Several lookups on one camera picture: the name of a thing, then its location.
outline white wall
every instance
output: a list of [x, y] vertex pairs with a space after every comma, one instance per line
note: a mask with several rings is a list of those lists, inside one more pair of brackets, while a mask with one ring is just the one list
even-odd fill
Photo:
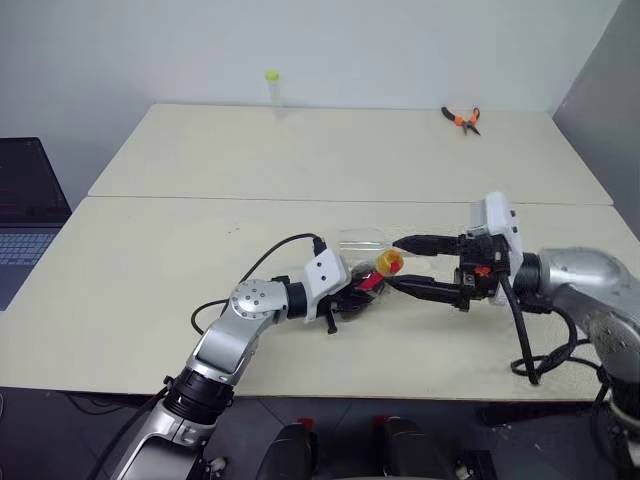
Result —
[[153, 102], [555, 111], [620, 0], [0, 0], [0, 136], [76, 204]]
[[640, 238], [640, 2], [623, 0], [554, 120]]

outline laptop keyboard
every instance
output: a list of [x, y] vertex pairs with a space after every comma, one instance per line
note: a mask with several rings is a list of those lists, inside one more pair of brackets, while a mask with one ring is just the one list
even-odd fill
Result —
[[35, 265], [55, 233], [0, 233], [1, 265]]

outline laptop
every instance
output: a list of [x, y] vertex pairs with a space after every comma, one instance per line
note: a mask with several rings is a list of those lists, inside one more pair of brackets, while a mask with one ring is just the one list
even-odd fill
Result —
[[0, 138], [0, 311], [71, 215], [38, 138]]

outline cable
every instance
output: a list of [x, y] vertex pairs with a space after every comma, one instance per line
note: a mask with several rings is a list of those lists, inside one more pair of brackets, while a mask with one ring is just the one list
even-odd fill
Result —
[[635, 467], [632, 463], [621, 463], [618, 459], [611, 456], [607, 447], [602, 442], [602, 438], [600, 437], [600, 429], [598, 428], [598, 419], [600, 418], [600, 410], [602, 409], [604, 398], [607, 395], [607, 391], [609, 390], [609, 385], [603, 384], [600, 387], [600, 391], [598, 392], [598, 396], [593, 402], [592, 413], [589, 417], [589, 432], [591, 433], [591, 438], [596, 447], [596, 451], [598, 455], [602, 457], [605, 461], [611, 464], [614, 468], [619, 470], [634, 470]]
[[526, 368], [525, 375], [529, 377], [529, 382], [531, 382], [532, 385], [538, 385], [538, 375], [536, 374], [533, 356], [531, 355], [531, 345], [529, 344], [529, 337], [527, 335], [527, 326], [524, 323], [524, 316], [522, 315], [522, 310], [520, 310], [520, 304], [518, 303], [516, 294], [511, 288], [509, 277], [507, 275], [500, 276], [500, 285], [502, 285], [502, 289], [504, 290], [509, 306], [511, 307], [511, 312], [513, 313], [513, 320], [515, 321], [518, 340], [520, 341], [520, 350], [522, 351], [522, 363]]
[[[300, 240], [302, 238], [311, 238], [313, 240], [314, 253], [316, 255], [318, 255], [320, 253], [320, 251], [318, 251], [318, 250], [324, 250], [326, 248], [326, 245], [325, 245], [324, 241], [322, 240], [322, 238], [319, 235], [316, 235], [315, 233], [299, 233], [298, 235], [292, 235], [292, 236], [287, 237], [287, 238], [285, 238], [283, 240], [280, 240], [273, 247], [271, 247], [269, 250], [267, 250], [264, 253], [264, 255], [262, 255], [258, 259], [258, 261], [253, 264], [253, 266], [249, 269], [249, 271], [242, 276], [242, 278], [240, 279], [240, 281], [238, 283], [242, 283], [247, 278], [249, 278], [251, 276], [251, 274], [253, 272], [255, 272], [256, 269], [262, 264], [262, 262], [264, 262], [269, 257], [269, 255], [271, 255], [277, 249], [279, 249], [283, 245], [286, 245], [289, 242], [293, 242], [294, 240]], [[224, 311], [227, 309], [227, 306], [229, 304], [229, 299], [214, 300], [212, 302], [204, 303], [204, 304], [200, 305], [198, 308], [196, 308], [193, 311], [193, 313], [191, 313], [191, 326], [193, 327], [193, 329], [196, 332], [198, 332], [199, 335], [202, 335], [204, 333], [204, 330], [202, 330], [198, 326], [198, 324], [196, 322], [196, 317], [198, 316], [198, 313], [200, 313], [205, 308], [209, 308], [209, 307], [212, 307], [214, 305], [221, 305], [221, 304], [224, 304], [224, 307], [222, 307], [222, 313], [224, 313]]]
[[87, 476], [87, 480], [96, 480], [98, 478], [98, 475], [104, 467], [107, 458], [109, 458], [109, 455], [111, 454], [117, 443], [120, 441], [120, 439], [123, 437], [123, 435], [127, 433], [127, 430], [129, 430], [132, 425], [136, 423], [136, 421], [144, 414], [144, 412], [146, 412], [147, 410], [151, 410], [155, 406], [155, 404], [158, 403], [158, 401], [162, 397], [164, 397], [165, 393], [167, 393], [167, 387], [163, 387], [162, 390], [160, 390], [153, 397], [144, 402], [144, 404], [138, 410], [136, 410], [131, 418], [129, 418], [129, 420], [127, 420], [127, 422], [122, 425], [122, 427], [120, 427], [120, 430], [116, 432], [116, 434], [100, 454], [100, 457], [98, 457], [98, 460], [96, 460], [96, 463], [91, 469], [91, 472], [89, 472], [89, 475]]
[[95, 407], [99, 407], [99, 408], [106, 408], [106, 407], [112, 407], [113, 403], [111, 402], [99, 402], [98, 400], [94, 400], [93, 398], [89, 399], [89, 403], [91, 403], [91, 405], [95, 406]]
[[71, 402], [71, 404], [76, 408], [76, 410], [81, 411], [85, 415], [96, 415], [96, 416], [98, 416], [98, 415], [109, 415], [110, 413], [117, 412], [118, 410], [122, 410], [124, 408], [124, 406], [121, 405], [119, 407], [114, 407], [114, 408], [111, 408], [109, 410], [103, 410], [101, 412], [92, 412], [91, 410], [87, 410], [82, 405], [80, 405], [78, 402], [76, 402], [75, 399], [71, 395], [69, 395], [68, 393], [63, 393], [63, 395], [65, 397], [67, 397], [67, 400], [69, 400], [69, 402]]
[[209, 302], [209, 303], [205, 303], [200, 305], [198, 308], [196, 308], [193, 313], [191, 314], [191, 326], [193, 327], [193, 329], [198, 332], [199, 335], [202, 335], [204, 333], [204, 330], [202, 330], [199, 326], [198, 323], [196, 321], [196, 317], [198, 316], [198, 313], [200, 313], [202, 310], [204, 310], [205, 308], [209, 308], [209, 307], [213, 307], [214, 305], [220, 305], [222, 303], [226, 304], [228, 302], [228, 300], [223, 299], [223, 300], [214, 300], [213, 302]]
[[[598, 370], [598, 368], [600, 367], [597, 364], [584, 358], [571, 356], [577, 346], [586, 345], [591, 342], [586, 338], [578, 340], [578, 330], [576, 329], [575, 324], [566, 312], [560, 309], [556, 309], [554, 311], [558, 315], [560, 315], [560, 317], [567, 324], [567, 328], [569, 330], [569, 339], [567, 340], [567, 343], [560, 345], [558, 348], [548, 353], [547, 355], [535, 355], [531, 357], [534, 362], [540, 362], [539, 365], [535, 368], [535, 373], [538, 379], [542, 377], [543, 374], [548, 373], [555, 368], [558, 368], [564, 362], [578, 363]], [[511, 362], [511, 371], [516, 375], [520, 375], [523, 377], [527, 376], [528, 373], [526, 370], [518, 368], [522, 365], [524, 365], [523, 358]]]

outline yellow bottle cap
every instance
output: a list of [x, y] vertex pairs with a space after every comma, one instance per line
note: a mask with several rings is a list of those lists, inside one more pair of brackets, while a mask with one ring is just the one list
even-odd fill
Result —
[[264, 79], [267, 82], [277, 82], [278, 80], [280, 80], [280, 72], [274, 69], [267, 70], [266, 72], [264, 72]]
[[404, 266], [402, 254], [393, 249], [385, 252], [376, 259], [376, 270], [380, 275], [394, 275]]

